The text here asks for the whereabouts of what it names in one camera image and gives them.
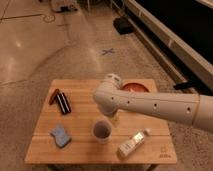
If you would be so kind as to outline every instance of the cup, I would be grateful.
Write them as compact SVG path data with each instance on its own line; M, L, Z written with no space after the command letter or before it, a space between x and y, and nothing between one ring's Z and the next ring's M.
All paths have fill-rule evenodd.
M106 144L111 134L111 125L104 120L97 121L92 127L92 135L100 144Z

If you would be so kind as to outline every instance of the bottle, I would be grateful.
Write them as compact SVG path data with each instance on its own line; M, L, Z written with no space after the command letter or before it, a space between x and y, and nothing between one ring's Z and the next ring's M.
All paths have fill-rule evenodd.
M138 132L130 137L129 140L125 141L118 147L118 154L121 157L127 157L131 154L135 149L137 149L143 142L146 137L149 136L150 130L145 129L144 131Z

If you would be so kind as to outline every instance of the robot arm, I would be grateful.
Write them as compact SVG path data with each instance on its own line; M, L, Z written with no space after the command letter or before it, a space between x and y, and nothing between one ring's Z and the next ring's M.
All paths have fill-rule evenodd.
M101 112L112 117L118 109L193 125L213 133L213 97L198 94L137 93L121 91L122 80L108 74L94 92Z

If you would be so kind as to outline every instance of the gray floor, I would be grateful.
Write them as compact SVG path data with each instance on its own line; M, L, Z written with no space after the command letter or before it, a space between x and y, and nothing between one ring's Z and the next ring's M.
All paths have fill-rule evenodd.
M103 78L114 72L123 78L152 78L160 92L175 92L174 82L136 36L115 31L112 21L117 14L105 3L93 6L91 13L78 8L78 12L53 15L48 2L0 1L1 18L40 14L0 22L1 171L48 170L25 165L24 158L53 79ZM102 50L111 48L115 53L102 55ZM156 170L212 170L213 136L175 123L169 126L178 163ZM141 166L64 168L132 171Z

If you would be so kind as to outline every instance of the table leg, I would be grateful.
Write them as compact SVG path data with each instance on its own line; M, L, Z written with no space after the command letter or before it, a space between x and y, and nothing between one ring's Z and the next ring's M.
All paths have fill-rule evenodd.
M151 165L146 169L146 171L153 171L153 170L155 170L155 168L156 168L157 166L158 166L157 164L151 164Z
M113 0L110 0L110 8L112 9Z
M46 165L51 171L60 171L59 168L56 167L54 164L47 164Z
M87 9L90 12L90 0L87 0Z

